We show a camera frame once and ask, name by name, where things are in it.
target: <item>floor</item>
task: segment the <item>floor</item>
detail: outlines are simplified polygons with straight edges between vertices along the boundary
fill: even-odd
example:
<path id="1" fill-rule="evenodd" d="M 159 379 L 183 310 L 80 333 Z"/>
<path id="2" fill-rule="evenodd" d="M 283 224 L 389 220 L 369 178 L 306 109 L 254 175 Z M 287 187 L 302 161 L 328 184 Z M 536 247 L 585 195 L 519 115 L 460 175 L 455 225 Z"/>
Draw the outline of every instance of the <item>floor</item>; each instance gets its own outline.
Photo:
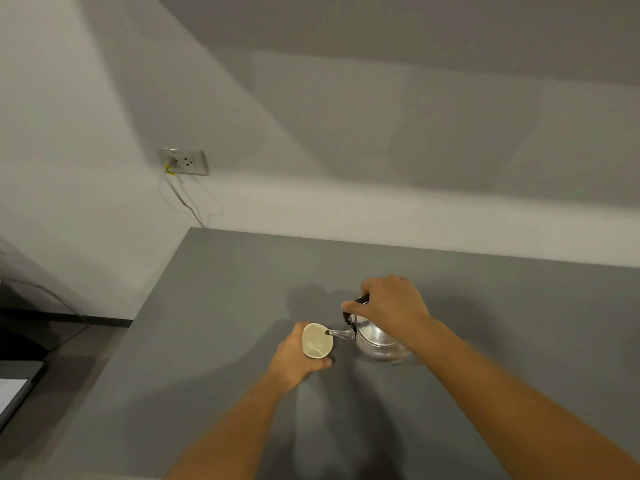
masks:
<path id="1" fill-rule="evenodd" d="M 47 348 L 71 336 L 78 327 L 24 321 L 9 326 Z M 126 332 L 126 328 L 94 325 L 49 356 L 49 370 L 0 433 L 2 480 L 115 480 L 95 474 L 55 474 L 47 460 Z"/>

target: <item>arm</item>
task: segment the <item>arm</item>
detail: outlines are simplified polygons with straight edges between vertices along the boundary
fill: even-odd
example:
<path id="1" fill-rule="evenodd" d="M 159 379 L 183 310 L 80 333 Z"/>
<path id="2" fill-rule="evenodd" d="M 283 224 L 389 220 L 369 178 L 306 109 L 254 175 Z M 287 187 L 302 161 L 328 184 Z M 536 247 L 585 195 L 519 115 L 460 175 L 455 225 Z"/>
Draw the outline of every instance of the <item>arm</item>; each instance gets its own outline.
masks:
<path id="1" fill-rule="evenodd" d="M 287 391 L 309 372 L 330 367 L 332 361 L 312 359 L 302 352 L 299 322 L 278 346 L 269 368 L 244 396 L 203 437 L 182 453 L 166 480 L 250 480 L 258 468 L 271 419 Z"/>
<path id="2" fill-rule="evenodd" d="M 405 278 L 362 284 L 370 302 L 342 309 L 402 341 L 436 375 L 514 479 L 640 479 L 618 446 L 509 375 L 432 318 Z"/>

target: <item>person's left hand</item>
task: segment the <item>person's left hand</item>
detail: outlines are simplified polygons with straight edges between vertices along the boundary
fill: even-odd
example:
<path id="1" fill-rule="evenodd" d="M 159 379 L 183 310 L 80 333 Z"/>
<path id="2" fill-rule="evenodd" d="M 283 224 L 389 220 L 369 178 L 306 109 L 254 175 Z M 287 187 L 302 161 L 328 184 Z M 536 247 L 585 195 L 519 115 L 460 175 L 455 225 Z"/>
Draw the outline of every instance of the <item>person's left hand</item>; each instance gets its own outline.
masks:
<path id="1" fill-rule="evenodd" d="M 278 346 L 267 369 L 267 375 L 281 384 L 283 392 L 300 384 L 309 372 L 327 369 L 333 363 L 329 357 L 314 359 L 302 352 L 302 331 L 309 323 L 296 323 L 292 332 Z"/>

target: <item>kettle handle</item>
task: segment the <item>kettle handle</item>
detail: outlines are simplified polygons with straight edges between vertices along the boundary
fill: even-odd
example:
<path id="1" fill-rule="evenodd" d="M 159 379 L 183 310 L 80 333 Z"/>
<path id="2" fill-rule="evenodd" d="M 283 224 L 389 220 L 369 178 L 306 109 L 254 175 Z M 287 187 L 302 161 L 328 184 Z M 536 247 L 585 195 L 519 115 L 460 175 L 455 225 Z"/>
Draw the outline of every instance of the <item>kettle handle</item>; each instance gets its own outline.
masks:
<path id="1" fill-rule="evenodd" d="M 356 301 L 357 303 L 361 303 L 363 305 L 368 303 L 369 293 L 355 299 L 354 301 Z M 344 321 L 347 322 L 347 325 L 349 325 L 353 331 L 356 331 L 356 324 L 351 320 L 351 314 L 347 312 L 342 312 L 342 317 L 344 318 Z"/>

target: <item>small white cup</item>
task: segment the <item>small white cup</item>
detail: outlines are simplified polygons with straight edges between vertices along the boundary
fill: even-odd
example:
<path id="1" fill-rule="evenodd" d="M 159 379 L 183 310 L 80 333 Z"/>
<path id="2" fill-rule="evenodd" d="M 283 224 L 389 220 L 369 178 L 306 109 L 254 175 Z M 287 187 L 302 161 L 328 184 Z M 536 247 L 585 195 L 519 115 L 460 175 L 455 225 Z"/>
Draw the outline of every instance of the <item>small white cup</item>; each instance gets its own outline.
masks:
<path id="1" fill-rule="evenodd" d="M 322 358 L 329 355 L 333 348 L 333 337 L 326 334 L 327 330 L 320 323 L 309 323 L 302 331 L 302 352 L 307 357 Z"/>

